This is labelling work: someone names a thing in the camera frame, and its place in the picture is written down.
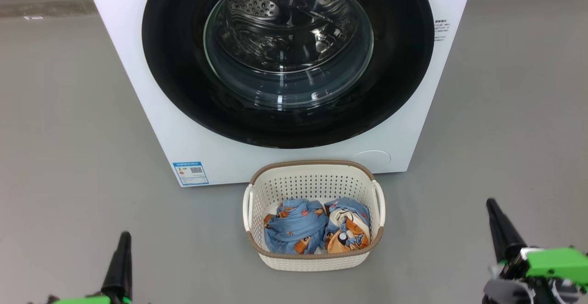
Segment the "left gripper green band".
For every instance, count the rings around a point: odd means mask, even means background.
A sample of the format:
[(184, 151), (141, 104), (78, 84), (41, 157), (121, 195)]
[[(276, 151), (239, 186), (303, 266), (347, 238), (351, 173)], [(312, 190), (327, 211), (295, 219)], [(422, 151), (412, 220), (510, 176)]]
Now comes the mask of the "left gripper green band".
[(102, 284), (102, 294), (82, 298), (49, 296), (47, 304), (132, 304), (132, 237), (128, 231), (120, 234), (115, 252)]

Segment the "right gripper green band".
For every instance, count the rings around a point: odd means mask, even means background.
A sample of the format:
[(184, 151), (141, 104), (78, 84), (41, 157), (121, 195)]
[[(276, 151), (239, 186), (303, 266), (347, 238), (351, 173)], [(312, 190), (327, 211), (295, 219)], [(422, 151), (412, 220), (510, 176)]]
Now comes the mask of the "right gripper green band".
[(527, 247), (495, 199), (486, 201), (498, 279), (512, 284), (508, 304), (578, 304), (587, 298), (587, 254), (567, 246)]

